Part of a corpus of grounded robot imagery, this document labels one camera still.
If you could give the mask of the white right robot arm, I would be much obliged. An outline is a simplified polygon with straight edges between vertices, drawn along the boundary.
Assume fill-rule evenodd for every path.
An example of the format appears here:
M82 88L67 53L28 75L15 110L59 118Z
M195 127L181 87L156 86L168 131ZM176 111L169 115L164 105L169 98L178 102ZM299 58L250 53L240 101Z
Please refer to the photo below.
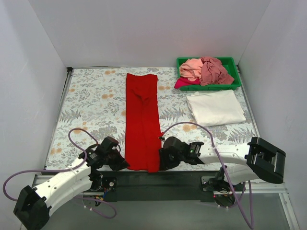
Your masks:
M282 184L286 153L262 138L236 145L212 147L203 142L182 142L168 137L159 150L160 170L166 171L181 162L190 165L223 163L214 177L202 179L205 191L228 193L231 187L246 181L261 179L271 184Z

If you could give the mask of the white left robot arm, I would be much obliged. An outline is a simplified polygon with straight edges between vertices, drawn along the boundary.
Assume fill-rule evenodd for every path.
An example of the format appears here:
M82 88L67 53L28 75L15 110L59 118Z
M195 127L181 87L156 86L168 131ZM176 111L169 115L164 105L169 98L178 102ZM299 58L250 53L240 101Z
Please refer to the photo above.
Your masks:
M33 188L23 188L17 199L14 214L28 230L40 230L62 205L84 191L113 192L115 177L105 177L99 169L107 165L113 171L129 164L120 154L117 140L106 137L101 144L93 144L75 159L65 172Z

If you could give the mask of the red t shirt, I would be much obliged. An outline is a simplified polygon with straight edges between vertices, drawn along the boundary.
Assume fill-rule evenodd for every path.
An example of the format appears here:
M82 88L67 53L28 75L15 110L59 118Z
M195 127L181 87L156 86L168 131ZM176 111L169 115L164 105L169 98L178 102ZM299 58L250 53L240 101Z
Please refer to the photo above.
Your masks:
M158 77L153 74L126 76L125 160L130 170L159 171L161 134Z

